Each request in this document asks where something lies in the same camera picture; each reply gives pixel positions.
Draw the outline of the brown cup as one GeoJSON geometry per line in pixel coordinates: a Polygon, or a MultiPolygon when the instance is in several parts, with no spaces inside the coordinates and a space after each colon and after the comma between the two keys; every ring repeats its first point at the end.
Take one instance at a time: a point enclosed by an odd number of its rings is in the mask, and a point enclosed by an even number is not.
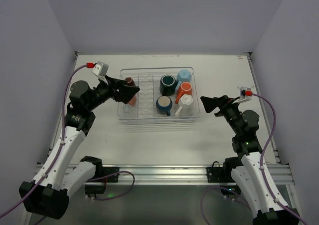
{"type": "Polygon", "coordinates": [[[126,77],[125,81],[127,82],[128,86],[135,86],[135,81],[131,77],[126,77]]]}

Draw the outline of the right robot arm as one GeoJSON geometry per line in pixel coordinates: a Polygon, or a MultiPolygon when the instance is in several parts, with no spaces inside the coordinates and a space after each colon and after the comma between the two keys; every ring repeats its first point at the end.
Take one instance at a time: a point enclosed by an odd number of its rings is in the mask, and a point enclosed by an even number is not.
{"type": "Polygon", "coordinates": [[[259,115],[253,110],[241,112],[235,98],[202,96],[206,113],[224,117],[235,133],[232,147],[236,157],[226,159],[223,168],[244,195],[255,225],[297,225],[301,221],[297,209],[289,207],[278,190],[264,160],[256,132],[259,115]]]}

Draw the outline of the white mug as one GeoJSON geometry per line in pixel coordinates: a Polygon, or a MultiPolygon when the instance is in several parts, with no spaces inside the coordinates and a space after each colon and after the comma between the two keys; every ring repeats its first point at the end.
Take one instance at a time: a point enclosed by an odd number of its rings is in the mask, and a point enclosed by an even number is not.
{"type": "Polygon", "coordinates": [[[193,103],[193,97],[191,95],[184,94],[178,102],[178,109],[175,112],[175,116],[191,117],[193,114],[193,103]]]}

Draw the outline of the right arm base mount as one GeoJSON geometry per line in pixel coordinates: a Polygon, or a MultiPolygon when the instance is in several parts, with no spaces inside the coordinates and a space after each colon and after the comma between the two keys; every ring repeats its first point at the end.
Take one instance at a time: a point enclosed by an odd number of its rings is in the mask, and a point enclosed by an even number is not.
{"type": "Polygon", "coordinates": [[[211,166],[206,167],[206,176],[208,183],[226,183],[227,178],[223,169],[218,161],[214,161],[211,166]]]}

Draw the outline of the pink cup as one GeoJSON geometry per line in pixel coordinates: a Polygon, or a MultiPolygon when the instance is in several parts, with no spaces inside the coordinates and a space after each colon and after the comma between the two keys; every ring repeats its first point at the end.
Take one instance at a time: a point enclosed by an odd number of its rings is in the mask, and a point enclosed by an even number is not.
{"type": "Polygon", "coordinates": [[[129,102],[128,104],[132,107],[134,107],[136,105],[137,102],[137,96],[135,95],[129,102]]]}

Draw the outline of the dark blue mug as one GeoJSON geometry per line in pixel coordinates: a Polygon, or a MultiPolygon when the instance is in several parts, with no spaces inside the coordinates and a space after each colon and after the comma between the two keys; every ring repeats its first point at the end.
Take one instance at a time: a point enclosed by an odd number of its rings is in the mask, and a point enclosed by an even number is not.
{"type": "Polygon", "coordinates": [[[167,96],[161,96],[156,101],[156,108],[160,114],[170,116],[172,109],[172,100],[167,96]]]}

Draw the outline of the light blue mug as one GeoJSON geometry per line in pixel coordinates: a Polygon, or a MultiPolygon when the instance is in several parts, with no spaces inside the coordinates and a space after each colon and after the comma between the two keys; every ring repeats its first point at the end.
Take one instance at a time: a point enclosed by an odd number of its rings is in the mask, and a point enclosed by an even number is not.
{"type": "Polygon", "coordinates": [[[182,69],[176,76],[177,83],[191,82],[192,74],[187,69],[182,69]]]}

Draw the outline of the dark green mug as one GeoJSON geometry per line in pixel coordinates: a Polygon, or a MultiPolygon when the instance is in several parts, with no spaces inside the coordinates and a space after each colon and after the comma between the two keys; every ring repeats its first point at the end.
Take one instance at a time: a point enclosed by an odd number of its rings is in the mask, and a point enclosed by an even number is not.
{"type": "Polygon", "coordinates": [[[163,96],[171,96],[175,93],[177,81],[172,75],[164,75],[160,79],[159,90],[163,96]]]}

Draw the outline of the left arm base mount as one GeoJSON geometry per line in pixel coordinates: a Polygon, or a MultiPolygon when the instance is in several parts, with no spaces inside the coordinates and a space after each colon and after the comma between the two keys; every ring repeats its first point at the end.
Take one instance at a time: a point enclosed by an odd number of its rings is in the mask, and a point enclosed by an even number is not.
{"type": "Polygon", "coordinates": [[[102,177],[108,176],[110,174],[116,173],[120,170],[119,167],[101,167],[95,173],[94,177],[89,179],[88,182],[97,182],[97,183],[117,183],[119,175],[113,175],[107,178],[102,179],[102,177]]]}

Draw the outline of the orange mug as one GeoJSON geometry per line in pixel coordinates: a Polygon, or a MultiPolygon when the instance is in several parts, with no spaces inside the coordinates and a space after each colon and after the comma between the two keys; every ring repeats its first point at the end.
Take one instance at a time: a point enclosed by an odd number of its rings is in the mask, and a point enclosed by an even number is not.
{"type": "Polygon", "coordinates": [[[182,82],[176,94],[175,104],[179,103],[183,95],[192,95],[192,85],[190,82],[182,82]]]}

